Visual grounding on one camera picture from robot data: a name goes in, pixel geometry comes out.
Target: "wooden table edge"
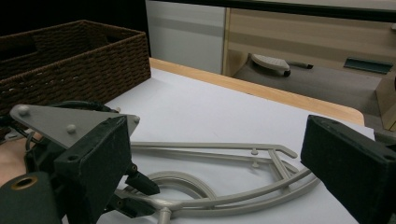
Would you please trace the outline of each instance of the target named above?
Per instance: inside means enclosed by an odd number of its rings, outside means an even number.
[[[176,63],[169,63],[154,58],[150,58],[149,62],[151,67],[166,72],[174,73],[183,77],[190,77],[234,91],[241,91],[246,94],[258,96],[267,100],[279,102],[281,104],[295,106],[304,110],[329,116],[331,118],[341,119],[364,126],[363,114],[359,110],[348,106],[337,105],[300,94],[265,87],[259,84],[206,72]]]

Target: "skin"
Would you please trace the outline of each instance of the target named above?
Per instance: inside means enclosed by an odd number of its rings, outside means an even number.
[[[23,160],[25,142],[26,139],[22,138],[0,145],[0,187],[7,183],[8,180],[26,174]]]

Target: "floor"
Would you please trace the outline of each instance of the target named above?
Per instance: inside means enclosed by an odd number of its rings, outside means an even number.
[[[385,130],[380,118],[375,96],[380,78],[317,66],[306,69],[305,64],[288,63],[291,75],[283,77],[283,72],[263,68],[248,59],[234,77],[358,109],[364,116],[365,125],[374,129],[375,141],[384,145],[396,144],[396,132]]]

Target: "dark background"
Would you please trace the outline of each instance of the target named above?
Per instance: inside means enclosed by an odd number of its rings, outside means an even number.
[[[145,0],[14,0],[0,5],[0,35],[77,20],[143,31],[149,39]]]

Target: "wicker basket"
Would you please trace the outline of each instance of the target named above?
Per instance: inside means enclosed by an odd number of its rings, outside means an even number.
[[[75,21],[0,36],[0,116],[17,104],[104,104],[148,78],[142,32]],[[0,139],[5,133],[0,129]]]

